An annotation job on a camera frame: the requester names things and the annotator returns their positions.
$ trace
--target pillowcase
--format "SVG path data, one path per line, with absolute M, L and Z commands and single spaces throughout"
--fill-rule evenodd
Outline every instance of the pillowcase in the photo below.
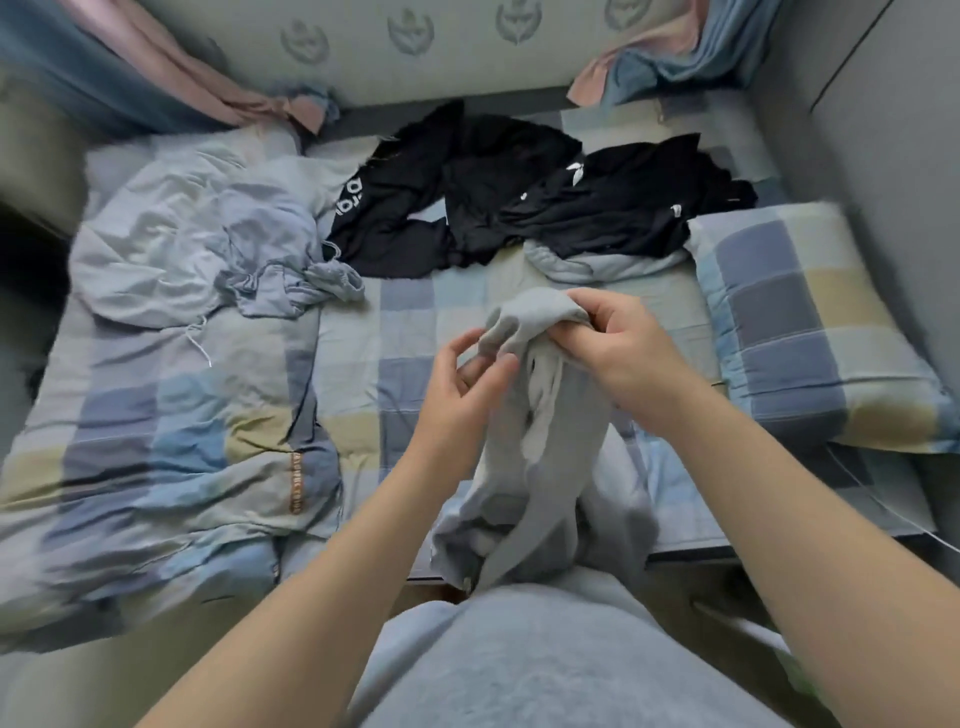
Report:
M 687 248 L 731 401 L 791 446 L 960 451 L 960 414 L 880 300 L 836 205 L 705 215 Z

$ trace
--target finger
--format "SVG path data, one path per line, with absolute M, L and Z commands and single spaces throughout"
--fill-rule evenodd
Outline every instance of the finger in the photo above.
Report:
M 586 324 L 561 321 L 547 330 L 547 334 L 561 349 L 572 354 L 586 364 L 594 361 L 604 343 L 604 336 Z
M 571 288 L 566 295 L 583 308 L 599 331 L 607 330 L 607 323 L 617 309 L 623 294 L 598 291 L 596 288 Z
M 464 401 L 471 407 L 490 411 L 500 403 L 503 393 L 507 391 L 519 368 L 520 360 L 516 358 L 516 354 L 500 356 L 477 379 L 477 383 L 464 396 Z
M 457 357 L 469 349 L 483 336 L 482 328 L 470 328 L 459 336 L 450 339 L 437 352 L 433 360 L 434 371 L 445 371 L 453 373 L 457 369 Z
M 492 356 L 477 354 L 457 370 L 457 377 L 464 383 L 466 389 L 469 389 L 477 383 L 477 379 L 490 368 L 494 361 L 496 361 L 496 359 Z

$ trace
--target right hand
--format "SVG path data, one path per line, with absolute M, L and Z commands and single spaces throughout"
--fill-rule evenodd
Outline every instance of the right hand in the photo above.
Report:
M 683 416 L 681 402 L 709 390 L 707 381 L 638 298 L 593 288 L 574 288 L 566 295 L 589 314 L 593 328 L 560 322 L 549 329 L 550 338 L 586 364 L 643 429 L 668 437 Z

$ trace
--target cable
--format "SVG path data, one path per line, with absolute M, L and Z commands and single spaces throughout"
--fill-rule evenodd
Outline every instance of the cable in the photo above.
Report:
M 833 458 L 833 462 L 835 462 L 837 465 L 839 465 L 839 466 L 840 466 L 840 469 L 841 469 L 844 473 L 846 473 L 847 475 L 849 475 L 849 476 L 853 479 L 853 482 L 854 482 L 854 483 L 856 483 L 856 484 L 859 485 L 861 488 L 863 488 L 863 490 L 865 490 L 865 491 L 867 492 L 867 495 L 870 496 L 878 506 L 880 506 L 880 507 L 883 508 L 884 510 L 892 513 L 894 516 L 896 516 L 897 518 L 899 518 L 901 521 L 907 522 L 907 523 L 909 523 L 910 525 L 912 525 L 914 528 L 922 531 L 923 533 L 925 533 L 927 536 L 929 536 L 931 539 L 933 539 L 933 540 L 936 541 L 937 543 L 941 544 L 942 546 L 946 546 L 946 547 L 949 548 L 951 551 L 956 551 L 957 553 L 960 553 L 960 548 L 957 548 L 957 547 L 954 546 L 953 544 L 951 544 L 951 543 L 949 543 L 949 542 L 947 542 L 947 541 L 944 541 L 944 540 L 943 540 L 942 538 L 940 538 L 937 534 L 933 533 L 932 531 L 928 531 L 928 530 L 925 529 L 923 526 L 921 526 L 919 523 L 915 523 L 915 522 L 911 521 L 911 520 L 908 519 L 906 516 L 904 516 L 903 513 L 899 513 L 898 511 L 895 511 L 895 510 L 894 510 L 893 508 L 891 508 L 889 505 L 887 505 L 887 504 L 884 503 L 882 500 L 880 500 L 879 496 L 878 496 L 876 493 L 874 493 L 874 490 L 873 490 L 872 488 L 870 488 L 866 483 L 861 482 L 861 481 L 860 481 L 860 478 L 858 478 L 856 475 L 854 475 L 854 474 L 852 473 L 852 471 L 850 470 L 850 468 L 848 468 L 846 465 L 843 464 L 843 462 L 841 462 L 840 458 L 837 457 L 836 453 L 833 451 L 833 448 L 831 448 L 829 445 L 827 445 L 827 452 L 830 453 L 830 457 Z

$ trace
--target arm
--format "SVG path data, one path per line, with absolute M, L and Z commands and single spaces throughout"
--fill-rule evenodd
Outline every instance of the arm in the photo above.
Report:
M 713 391 L 637 299 L 569 294 L 598 330 L 562 325 L 551 335 L 680 455 L 841 722 L 954 724 L 960 590 Z
M 223 637 L 139 728 L 329 726 L 347 706 L 373 644 L 444 501 L 468 477 L 491 408 L 518 362 L 437 354 L 410 447 L 359 513 L 301 573 Z

